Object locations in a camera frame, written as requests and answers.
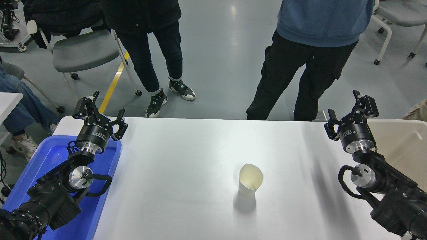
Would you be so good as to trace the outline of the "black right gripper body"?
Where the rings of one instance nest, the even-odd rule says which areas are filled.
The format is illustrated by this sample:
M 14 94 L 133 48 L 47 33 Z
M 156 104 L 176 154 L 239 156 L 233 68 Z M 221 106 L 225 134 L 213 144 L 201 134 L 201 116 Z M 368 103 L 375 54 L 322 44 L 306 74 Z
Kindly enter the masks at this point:
M 366 122 L 340 126 L 340 140 L 343 149 L 356 149 L 357 146 L 364 146 L 366 149 L 375 147 L 375 139 Z

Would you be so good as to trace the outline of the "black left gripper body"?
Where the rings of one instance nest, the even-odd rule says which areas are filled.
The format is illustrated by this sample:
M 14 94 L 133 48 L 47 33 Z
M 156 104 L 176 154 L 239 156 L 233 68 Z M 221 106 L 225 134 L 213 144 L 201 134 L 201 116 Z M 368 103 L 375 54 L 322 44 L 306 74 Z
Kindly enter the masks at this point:
M 76 139 L 76 146 L 80 150 L 105 150 L 110 138 L 108 122 L 86 122 Z

